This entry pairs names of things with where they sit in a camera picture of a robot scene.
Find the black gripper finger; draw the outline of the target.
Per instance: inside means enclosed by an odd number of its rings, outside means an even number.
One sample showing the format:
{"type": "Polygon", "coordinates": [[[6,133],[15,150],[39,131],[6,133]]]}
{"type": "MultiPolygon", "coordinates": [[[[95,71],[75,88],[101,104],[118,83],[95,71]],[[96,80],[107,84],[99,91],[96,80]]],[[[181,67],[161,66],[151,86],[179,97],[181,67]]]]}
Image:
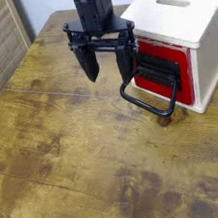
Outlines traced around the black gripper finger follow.
{"type": "Polygon", "coordinates": [[[127,84],[130,82],[133,73],[132,48],[127,45],[124,46],[118,45],[116,47],[115,54],[116,54],[118,69],[122,76],[122,80],[125,84],[127,84]]]}
{"type": "Polygon", "coordinates": [[[95,82],[98,77],[100,67],[98,61],[96,60],[95,50],[93,47],[91,45],[83,45],[82,47],[74,46],[73,52],[88,79],[95,82]]]}

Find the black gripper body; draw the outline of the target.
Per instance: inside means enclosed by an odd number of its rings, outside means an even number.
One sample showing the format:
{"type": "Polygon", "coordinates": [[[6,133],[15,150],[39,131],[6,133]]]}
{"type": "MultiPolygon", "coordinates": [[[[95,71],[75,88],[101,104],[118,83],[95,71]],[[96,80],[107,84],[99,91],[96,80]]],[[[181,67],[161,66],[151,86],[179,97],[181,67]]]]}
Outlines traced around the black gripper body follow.
{"type": "Polygon", "coordinates": [[[78,20],[65,23],[72,52],[79,63],[96,60],[96,51],[136,50],[134,23],[114,13],[112,0],[74,0],[78,20]]]}

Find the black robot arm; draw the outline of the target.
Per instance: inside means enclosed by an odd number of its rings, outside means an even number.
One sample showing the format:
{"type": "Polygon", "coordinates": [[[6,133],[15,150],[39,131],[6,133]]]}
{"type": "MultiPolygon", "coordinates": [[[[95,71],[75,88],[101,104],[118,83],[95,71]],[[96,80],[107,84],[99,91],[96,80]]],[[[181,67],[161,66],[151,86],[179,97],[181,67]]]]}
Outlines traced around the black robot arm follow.
{"type": "Polygon", "coordinates": [[[95,52],[114,52],[123,82],[133,77],[132,55],[136,52],[135,24],[114,13],[111,0],[74,0],[78,20],[65,23],[68,46],[77,57],[88,79],[95,82],[99,64],[95,52]]]}

